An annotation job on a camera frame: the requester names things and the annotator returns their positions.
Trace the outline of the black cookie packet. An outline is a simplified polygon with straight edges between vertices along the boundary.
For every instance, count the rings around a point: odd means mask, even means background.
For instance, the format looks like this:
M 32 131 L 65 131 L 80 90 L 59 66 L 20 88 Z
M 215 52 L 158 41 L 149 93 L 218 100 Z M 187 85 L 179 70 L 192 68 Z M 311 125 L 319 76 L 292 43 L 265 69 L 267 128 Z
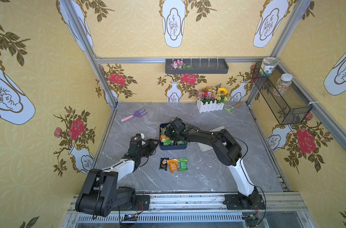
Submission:
M 167 168 L 168 168 L 168 160 L 169 160 L 169 158 L 161 158 L 161 159 L 160 159 L 160 165 L 159 165 L 159 169 L 160 169 L 160 170 L 165 170 L 165 171 L 167 171 Z

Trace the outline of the orange cookie packet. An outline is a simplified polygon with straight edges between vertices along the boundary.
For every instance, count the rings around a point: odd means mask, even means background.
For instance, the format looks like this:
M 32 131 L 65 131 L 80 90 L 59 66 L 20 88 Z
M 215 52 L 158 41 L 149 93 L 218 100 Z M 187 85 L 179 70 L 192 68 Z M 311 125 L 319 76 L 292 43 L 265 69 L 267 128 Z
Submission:
M 170 169 L 171 173 L 174 173 L 175 171 L 179 171 L 178 160 L 177 159 L 168 160 L 167 164 L 169 166 L 169 169 Z

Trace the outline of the green cookie packet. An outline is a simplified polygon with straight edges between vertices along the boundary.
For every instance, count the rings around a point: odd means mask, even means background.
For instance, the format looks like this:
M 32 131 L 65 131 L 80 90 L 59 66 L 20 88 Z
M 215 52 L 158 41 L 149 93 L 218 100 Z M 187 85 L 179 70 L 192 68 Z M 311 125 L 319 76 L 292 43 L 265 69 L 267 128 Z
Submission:
M 178 161 L 178 163 L 180 165 L 180 167 L 178 168 L 178 170 L 180 172 L 188 170 L 188 168 L 187 168 L 188 159 L 187 158 L 178 158 L 177 161 Z

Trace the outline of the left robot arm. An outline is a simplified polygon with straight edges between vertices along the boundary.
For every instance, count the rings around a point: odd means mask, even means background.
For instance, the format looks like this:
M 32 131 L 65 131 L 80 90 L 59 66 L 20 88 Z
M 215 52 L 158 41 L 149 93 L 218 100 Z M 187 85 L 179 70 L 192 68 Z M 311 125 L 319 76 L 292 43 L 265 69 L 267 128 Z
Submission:
M 145 139 L 143 134 L 131 137 L 128 151 L 120 161 L 105 169 L 89 171 L 76 200 L 75 210 L 93 217 L 106 217 L 114 208 L 135 205 L 136 190 L 117 187 L 118 182 L 136 171 L 142 158 L 152 156 L 158 144 L 159 140 Z

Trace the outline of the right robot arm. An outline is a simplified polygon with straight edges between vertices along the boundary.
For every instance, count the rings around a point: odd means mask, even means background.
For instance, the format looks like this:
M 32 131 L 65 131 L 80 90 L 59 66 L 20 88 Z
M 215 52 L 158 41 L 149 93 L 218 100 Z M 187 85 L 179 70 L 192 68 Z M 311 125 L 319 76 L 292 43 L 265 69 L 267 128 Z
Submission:
M 163 128 L 162 133 L 175 142 L 202 143 L 213 148 L 218 160 L 230 170 L 238 189 L 234 199 L 228 195 L 225 197 L 224 204 L 228 209 L 266 209 L 264 191 L 250 180 L 243 163 L 242 148 L 226 129 L 205 131 L 175 117 Z

